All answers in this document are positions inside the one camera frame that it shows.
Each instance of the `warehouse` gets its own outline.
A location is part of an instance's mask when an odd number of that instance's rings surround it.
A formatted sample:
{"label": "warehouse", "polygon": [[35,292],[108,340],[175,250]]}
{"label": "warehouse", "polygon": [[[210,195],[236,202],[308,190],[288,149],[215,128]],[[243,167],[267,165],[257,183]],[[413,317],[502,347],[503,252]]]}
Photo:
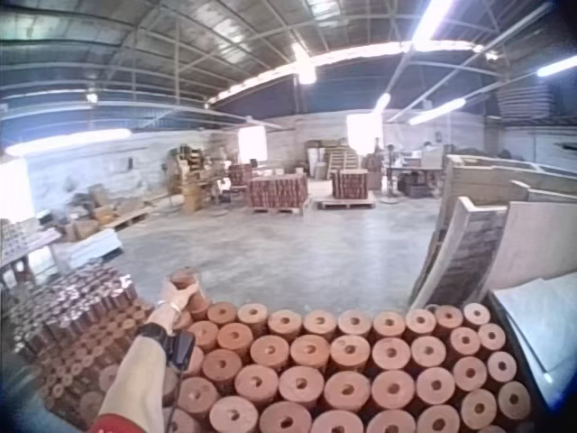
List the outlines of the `warehouse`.
{"label": "warehouse", "polygon": [[566,3],[3,2],[19,419],[539,430],[577,367]]}

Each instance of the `red sleeve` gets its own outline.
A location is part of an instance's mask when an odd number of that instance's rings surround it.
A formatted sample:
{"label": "red sleeve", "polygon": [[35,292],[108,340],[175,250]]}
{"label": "red sleeve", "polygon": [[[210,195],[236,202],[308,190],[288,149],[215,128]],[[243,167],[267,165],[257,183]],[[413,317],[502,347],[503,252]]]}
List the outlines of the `red sleeve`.
{"label": "red sleeve", "polygon": [[120,415],[101,415],[88,433],[146,433],[129,419]]}

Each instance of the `brick stack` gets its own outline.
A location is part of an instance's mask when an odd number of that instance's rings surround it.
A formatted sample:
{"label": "brick stack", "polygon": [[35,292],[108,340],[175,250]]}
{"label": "brick stack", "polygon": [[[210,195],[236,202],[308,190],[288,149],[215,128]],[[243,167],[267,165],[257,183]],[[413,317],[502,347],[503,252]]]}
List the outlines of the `brick stack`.
{"label": "brick stack", "polygon": [[264,176],[249,182],[248,200],[251,207],[296,208],[308,198],[307,177],[304,174]]}
{"label": "brick stack", "polygon": [[364,169],[339,170],[332,175],[333,197],[345,200],[369,197],[368,172]]}
{"label": "brick stack", "polygon": [[244,187],[252,179],[251,164],[231,165],[228,168],[228,177],[233,187]]}

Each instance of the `hand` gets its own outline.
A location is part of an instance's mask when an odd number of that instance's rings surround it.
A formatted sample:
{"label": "hand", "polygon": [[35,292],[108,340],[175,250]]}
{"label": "hand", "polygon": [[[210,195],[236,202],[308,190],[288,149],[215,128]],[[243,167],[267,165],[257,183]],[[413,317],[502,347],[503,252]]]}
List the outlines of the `hand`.
{"label": "hand", "polygon": [[182,311],[187,306],[190,297],[198,293],[199,289],[200,286],[197,281],[182,290],[178,290],[170,281],[165,281],[162,287],[161,299],[175,305]]}

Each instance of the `wristwatch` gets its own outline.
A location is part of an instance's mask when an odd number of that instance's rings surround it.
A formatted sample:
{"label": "wristwatch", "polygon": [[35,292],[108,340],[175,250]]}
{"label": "wristwatch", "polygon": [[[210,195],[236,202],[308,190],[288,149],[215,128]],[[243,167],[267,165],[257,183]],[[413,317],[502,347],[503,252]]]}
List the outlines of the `wristwatch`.
{"label": "wristwatch", "polygon": [[160,347],[162,347],[167,356],[170,355],[170,349],[172,346],[171,339],[169,334],[166,332],[166,329],[164,329],[164,327],[160,326],[158,323],[147,323],[142,325],[138,329],[136,335],[146,336],[153,339],[160,345]]}

